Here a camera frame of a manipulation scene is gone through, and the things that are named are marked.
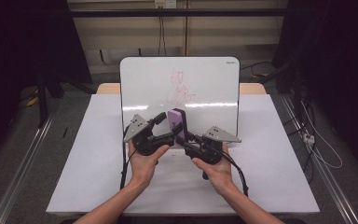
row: whiteboard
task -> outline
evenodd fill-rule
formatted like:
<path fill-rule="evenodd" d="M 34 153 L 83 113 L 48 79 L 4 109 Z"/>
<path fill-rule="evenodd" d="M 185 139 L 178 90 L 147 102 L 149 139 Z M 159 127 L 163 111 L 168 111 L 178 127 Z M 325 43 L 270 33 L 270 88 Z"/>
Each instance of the whiteboard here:
<path fill-rule="evenodd" d="M 240 62 L 234 57 L 128 57 L 120 63 L 123 130 L 135 114 L 146 120 L 185 110 L 187 128 L 202 135 L 214 125 L 237 135 Z M 170 131 L 168 119 L 154 135 Z"/>

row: person's right hand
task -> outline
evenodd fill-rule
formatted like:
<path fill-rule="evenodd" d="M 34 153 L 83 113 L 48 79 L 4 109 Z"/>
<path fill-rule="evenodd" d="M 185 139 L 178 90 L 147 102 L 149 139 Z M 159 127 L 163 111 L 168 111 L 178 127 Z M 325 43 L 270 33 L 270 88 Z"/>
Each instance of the person's right hand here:
<path fill-rule="evenodd" d="M 223 143 L 223 151 L 228 154 L 227 143 Z M 209 177 L 218 194 L 222 195 L 225 189 L 234 185 L 231 176 L 231 163 L 226 159 L 222 158 L 215 165 L 208 164 L 199 158 L 193 158 L 192 161 Z"/>

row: red marker scribble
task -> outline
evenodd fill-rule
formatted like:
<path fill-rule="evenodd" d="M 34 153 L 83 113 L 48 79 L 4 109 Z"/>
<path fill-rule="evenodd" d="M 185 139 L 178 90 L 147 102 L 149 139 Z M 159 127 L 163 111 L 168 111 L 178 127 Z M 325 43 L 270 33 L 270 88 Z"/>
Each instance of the red marker scribble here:
<path fill-rule="evenodd" d="M 186 103 L 191 101 L 192 96 L 185 84 L 185 74 L 183 71 L 176 71 L 175 68 L 171 74 L 171 85 L 173 91 L 167 96 L 167 102 L 173 104 L 177 108 L 186 108 Z"/>

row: gray floor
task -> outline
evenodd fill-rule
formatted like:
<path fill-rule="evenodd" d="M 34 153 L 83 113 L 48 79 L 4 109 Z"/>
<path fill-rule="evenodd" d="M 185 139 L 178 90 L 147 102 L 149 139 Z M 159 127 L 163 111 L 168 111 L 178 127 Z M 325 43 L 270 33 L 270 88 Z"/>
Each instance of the gray floor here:
<path fill-rule="evenodd" d="M 269 70 L 266 67 L 255 67 L 254 73 L 264 73 L 263 69 Z M 241 71 L 242 82 L 251 79 L 249 73 L 250 70 Z M 92 86 L 96 87 L 102 82 L 116 81 L 117 74 L 93 75 L 93 79 L 94 84 Z M 62 99 L 48 99 L 50 105 L 59 105 L 57 114 L 52 121 L 42 147 L 39 149 L 32 169 L 26 176 L 6 223 L 60 223 L 67 219 L 67 217 L 56 217 L 47 214 L 45 210 L 75 141 L 76 133 L 87 109 L 90 96 L 68 85 L 64 85 L 64 88 L 66 92 Z M 282 122 L 289 120 L 290 117 L 283 106 L 280 94 L 277 93 L 274 87 L 273 81 L 266 85 L 266 90 L 271 95 Z M 317 101 L 313 101 L 312 106 L 316 113 L 318 132 L 333 146 L 343 160 L 343 166 L 340 169 L 331 169 L 331 171 L 358 216 L 358 161 L 352 156 L 345 140 L 334 134 L 328 119 L 324 116 L 324 112 L 318 107 Z M 0 199 L 4 195 L 13 175 L 16 174 L 21 160 L 34 138 L 37 124 L 37 105 L 25 107 L 22 103 L 6 140 L 0 146 Z M 285 125 L 285 129 L 290 133 L 295 130 L 295 127 L 293 123 L 289 122 Z M 307 152 L 303 148 L 299 135 L 292 134 L 289 139 L 299 162 L 304 164 Z M 317 146 L 326 161 L 337 164 L 336 155 L 332 153 L 326 144 L 318 141 Z M 310 177 L 310 174 L 311 165 L 306 170 L 306 176 Z M 314 170 L 314 177 L 310 182 L 310 187 L 321 208 L 321 213 L 298 215 L 296 217 L 307 223 L 346 223 L 316 169 Z M 217 219 L 214 219 L 214 221 L 206 220 L 207 223 L 218 223 Z"/>

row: wall socket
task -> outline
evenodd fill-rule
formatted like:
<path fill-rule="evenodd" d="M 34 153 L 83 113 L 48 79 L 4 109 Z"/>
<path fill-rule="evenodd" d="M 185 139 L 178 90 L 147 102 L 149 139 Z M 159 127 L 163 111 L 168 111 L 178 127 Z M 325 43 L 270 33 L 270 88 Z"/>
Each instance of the wall socket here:
<path fill-rule="evenodd" d="M 165 0 L 164 8 L 176 8 L 176 0 Z"/>

